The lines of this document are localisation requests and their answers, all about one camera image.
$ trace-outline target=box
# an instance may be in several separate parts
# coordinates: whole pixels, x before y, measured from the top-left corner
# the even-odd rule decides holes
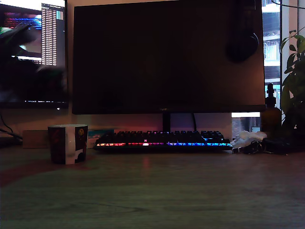
[[[113,129],[89,130],[87,148],[92,149],[95,146],[96,140],[102,137],[105,133],[114,133],[114,130]]]
[[[24,130],[22,132],[24,149],[46,149],[49,148],[47,130]]]

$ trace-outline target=potted plant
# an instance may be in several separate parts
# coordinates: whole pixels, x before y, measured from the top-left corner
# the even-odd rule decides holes
[[[305,38],[296,31],[295,35],[284,38],[281,51],[290,39],[296,39],[296,47],[292,44],[289,49],[292,54],[287,59],[285,74],[289,74],[283,81],[281,108],[285,114],[282,128],[286,134],[303,135],[305,133]]]

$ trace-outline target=cardboard box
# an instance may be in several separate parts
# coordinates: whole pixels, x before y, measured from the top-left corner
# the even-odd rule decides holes
[[[22,132],[24,149],[46,149],[49,148],[49,137],[47,130],[24,130]]]

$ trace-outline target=earcup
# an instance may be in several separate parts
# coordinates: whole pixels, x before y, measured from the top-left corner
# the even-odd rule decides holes
[[[228,43],[227,57],[232,62],[243,62],[256,52],[258,44],[259,40],[255,33],[242,35]]]

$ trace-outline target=headphones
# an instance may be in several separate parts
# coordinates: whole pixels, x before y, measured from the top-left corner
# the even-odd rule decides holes
[[[232,34],[226,46],[226,55],[232,62],[247,60],[257,50],[259,40],[253,30],[255,0],[235,0]]]

